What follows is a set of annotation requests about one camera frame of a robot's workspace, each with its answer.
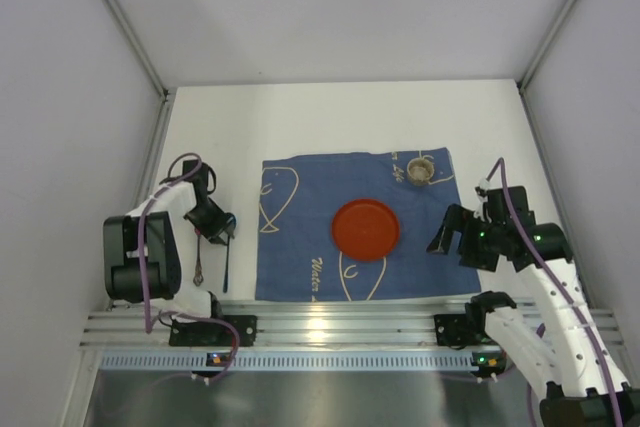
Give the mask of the pink metallic fork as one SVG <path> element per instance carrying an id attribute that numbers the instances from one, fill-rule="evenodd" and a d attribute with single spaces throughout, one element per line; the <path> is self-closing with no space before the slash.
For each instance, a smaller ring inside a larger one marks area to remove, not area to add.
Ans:
<path id="1" fill-rule="evenodd" d="M 194 277 L 193 283 L 196 287 L 200 287 L 203 283 L 203 267 L 201 260 L 201 251 L 202 251 L 202 234 L 196 230 L 196 261 L 194 267 Z"/>

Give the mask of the red round plate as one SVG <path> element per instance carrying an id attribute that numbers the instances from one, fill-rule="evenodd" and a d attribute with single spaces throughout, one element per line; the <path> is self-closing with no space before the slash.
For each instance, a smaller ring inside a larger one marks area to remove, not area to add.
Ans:
<path id="1" fill-rule="evenodd" d="M 375 199 L 344 204 L 331 222 L 331 237 L 338 250 L 360 262 L 382 260 L 396 247 L 400 223 L 393 210 Z"/>

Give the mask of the blue metallic spoon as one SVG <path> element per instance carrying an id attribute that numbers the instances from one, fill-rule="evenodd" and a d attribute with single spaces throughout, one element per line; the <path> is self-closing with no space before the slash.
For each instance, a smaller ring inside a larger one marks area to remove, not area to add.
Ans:
<path id="1" fill-rule="evenodd" d="M 228 218 L 228 222 L 225 227 L 225 233 L 227 238 L 225 243 L 225 247 L 226 247 L 225 268 L 224 268 L 224 276 L 223 276 L 223 284 L 222 284 L 223 293 L 227 293 L 229 290 L 230 248 L 231 248 L 231 241 L 235 237 L 236 227 L 237 227 L 237 219 L 233 214 L 231 214 L 230 217 Z"/>

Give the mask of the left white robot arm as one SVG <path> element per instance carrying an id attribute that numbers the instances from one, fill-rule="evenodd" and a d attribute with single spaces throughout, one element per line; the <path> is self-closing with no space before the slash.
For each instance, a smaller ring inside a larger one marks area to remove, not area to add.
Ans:
<path id="1" fill-rule="evenodd" d="M 202 243 L 230 248 L 237 220 L 213 200 L 217 177 L 196 153 L 178 156 L 158 187 L 102 227 L 104 283 L 112 300 L 138 304 L 145 330 L 163 314 L 221 319 L 216 295 L 202 287 Z"/>

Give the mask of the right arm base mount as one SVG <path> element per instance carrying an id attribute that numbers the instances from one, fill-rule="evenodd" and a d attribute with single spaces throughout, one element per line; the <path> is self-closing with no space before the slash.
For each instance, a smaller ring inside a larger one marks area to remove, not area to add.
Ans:
<path id="1" fill-rule="evenodd" d="M 490 342 L 486 334 L 486 316 L 503 307 L 515 307 L 513 299 L 505 292 L 487 291 L 473 296 L 464 305 L 463 313 L 436 314 L 434 326 L 438 346 L 453 350 Z"/>

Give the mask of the blue embroidered cloth placemat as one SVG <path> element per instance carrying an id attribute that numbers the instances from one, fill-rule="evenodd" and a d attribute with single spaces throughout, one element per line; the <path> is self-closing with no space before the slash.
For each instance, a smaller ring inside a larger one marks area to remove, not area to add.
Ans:
<path id="1" fill-rule="evenodd" d="M 258 204 L 255 297 L 373 301 L 476 293 L 455 252 L 429 254 L 459 203 L 448 149 L 266 160 Z"/>

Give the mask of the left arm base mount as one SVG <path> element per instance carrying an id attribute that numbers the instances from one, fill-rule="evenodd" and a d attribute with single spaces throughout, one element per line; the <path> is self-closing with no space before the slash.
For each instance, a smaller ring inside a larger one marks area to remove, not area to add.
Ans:
<path id="1" fill-rule="evenodd" d="M 227 315 L 224 321 L 232 325 L 239 334 L 239 346 L 254 345 L 257 334 L 257 320 L 253 315 Z M 202 321 L 171 324 L 169 345 L 172 347 L 233 347 L 236 338 L 228 327 Z"/>

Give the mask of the speckled ceramic cup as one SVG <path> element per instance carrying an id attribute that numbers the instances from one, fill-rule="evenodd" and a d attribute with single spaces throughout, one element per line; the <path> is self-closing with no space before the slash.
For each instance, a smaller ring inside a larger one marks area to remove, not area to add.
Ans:
<path id="1" fill-rule="evenodd" d="M 430 183 L 435 172 L 434 164 L 424 157 L 416 157 L 407 164 L 408 181 L 414 186 L 426 186 Z"/>

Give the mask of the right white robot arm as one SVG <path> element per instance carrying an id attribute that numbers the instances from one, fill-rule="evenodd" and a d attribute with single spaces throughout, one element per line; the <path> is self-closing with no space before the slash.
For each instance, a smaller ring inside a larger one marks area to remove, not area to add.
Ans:
<path id="1" fill-rule="evenodd" d="M 524 187 L 476 188 L 475 210 L 450 205 L 427 247 L 446 254 L 455 235 L 464 267 L 493 272 L 505 258 L 536 304 L 538 335 L 506 292 L 471 298 L 465 315 L 473 333 L 511 358 L 539 401 L 545 426 L 636 426 L 639 391 L 616 364 L 583 294 L 573 252 L 562 229 L 540 224 Z"/>

